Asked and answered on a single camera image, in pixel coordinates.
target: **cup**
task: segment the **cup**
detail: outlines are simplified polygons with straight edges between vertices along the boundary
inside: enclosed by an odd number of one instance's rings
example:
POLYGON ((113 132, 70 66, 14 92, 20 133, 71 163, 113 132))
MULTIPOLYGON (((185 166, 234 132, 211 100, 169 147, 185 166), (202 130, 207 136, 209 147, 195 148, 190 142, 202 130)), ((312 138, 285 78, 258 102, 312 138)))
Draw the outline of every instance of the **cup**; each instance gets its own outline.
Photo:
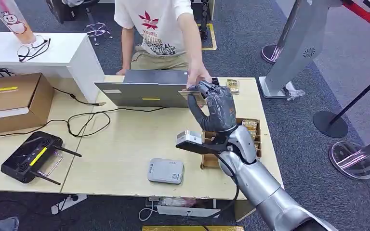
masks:
POLYGON ((0 19, 23 44, 36 41, 29 24, 14 0, 0 0, 0 19))

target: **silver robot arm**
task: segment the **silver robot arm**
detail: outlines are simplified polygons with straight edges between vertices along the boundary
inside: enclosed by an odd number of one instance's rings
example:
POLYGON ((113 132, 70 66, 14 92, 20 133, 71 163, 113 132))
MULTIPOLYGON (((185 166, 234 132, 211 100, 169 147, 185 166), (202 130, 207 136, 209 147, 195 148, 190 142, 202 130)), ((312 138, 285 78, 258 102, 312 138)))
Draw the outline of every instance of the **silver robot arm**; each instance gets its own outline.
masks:
MULTIPOLYGON (((266 224, 275 231, 336 231, 329 223, 319 219, 301 207, 260 162, 246 164, 256 158, 256 150, 248 130, 243 126, 233 131, 229 143, 240 149, 240 154, 224 151, 220 157, 227 162, 238 178, 240 190, 256 207, 266 224)), ((219 161, 222 171, 232 176, 229 169, 219 161)))
POLYGON ((215 154, 222 171, 236 177, 240 190, 256 207, 266 224, 274 231, 336 231, 328 222, 301 207, 267 168, 256 160, 256 149, 247 128, 236 124, 236 111, 230 90, 201 81, 196 87, 206 97, 210 116, 204 115, 192 95, 188 106, 207 131, 215 131, 212 144, 202 143, 202 135, 184 131, 177 136, 176 147, 199 154, 215 154))

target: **laptop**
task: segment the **laptop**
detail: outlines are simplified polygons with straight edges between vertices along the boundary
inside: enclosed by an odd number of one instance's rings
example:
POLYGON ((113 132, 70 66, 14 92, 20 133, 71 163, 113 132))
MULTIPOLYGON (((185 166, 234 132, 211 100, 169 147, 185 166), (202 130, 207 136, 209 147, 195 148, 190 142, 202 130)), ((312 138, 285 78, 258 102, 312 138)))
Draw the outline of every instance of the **laptop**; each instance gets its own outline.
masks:
POLYGON ((115 105, 130 107, 188 107, 178 92, 182 84, 159 83, 94 83, 115 105))
POLYGON ((187 71, 127 70, 124 82, 95 82, 117 106, 188 107, 178 91, 186 89, 187 71))
POLYGON ((186 85, 188 71, 180 70, 127 70, 124 83, 166 83, 186 85))

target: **power strip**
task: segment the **power strip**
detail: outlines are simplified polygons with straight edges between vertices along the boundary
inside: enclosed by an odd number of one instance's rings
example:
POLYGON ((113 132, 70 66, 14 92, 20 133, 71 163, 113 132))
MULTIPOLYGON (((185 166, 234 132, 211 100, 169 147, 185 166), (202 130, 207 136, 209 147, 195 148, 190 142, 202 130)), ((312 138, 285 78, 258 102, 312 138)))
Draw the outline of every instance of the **power strip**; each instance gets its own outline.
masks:
POLYGON ((63 210, 65 210, 67 208, 70 208, 73 205, 75 205, 75 204, 77 204, 81 201, 84 201, 86 199, 87 199, 87 194, 76 194, 76 195, 73 195, 73 196, 68 196, 66 198, 66 200, 63 200, 63 201, 61 201, 61 202, 52 206, 52 214, 55 215, 55 214, 59 213, 60 209, 61 209, 61 211, 63 211, 63 210))

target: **red logo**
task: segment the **red logo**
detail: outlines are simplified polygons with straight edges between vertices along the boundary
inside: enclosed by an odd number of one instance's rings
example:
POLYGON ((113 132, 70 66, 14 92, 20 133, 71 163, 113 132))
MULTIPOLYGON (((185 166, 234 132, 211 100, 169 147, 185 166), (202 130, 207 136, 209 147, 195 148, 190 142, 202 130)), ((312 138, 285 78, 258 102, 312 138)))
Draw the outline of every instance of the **red logo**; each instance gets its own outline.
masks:
POLYGON ((145 15, 144 16, 141 16, 141 15, 138 15, 140 16, 140 18, 144 21, 144 23, 142 25, 145 25, 147 27, 147 29, 149 28, 152 28, 152 29, 157 29, 157 24, 158 24, 158 19, 154 19, 154 20, 151 20, 151 17, 149 16, 149 14, 145 11, 145 15))

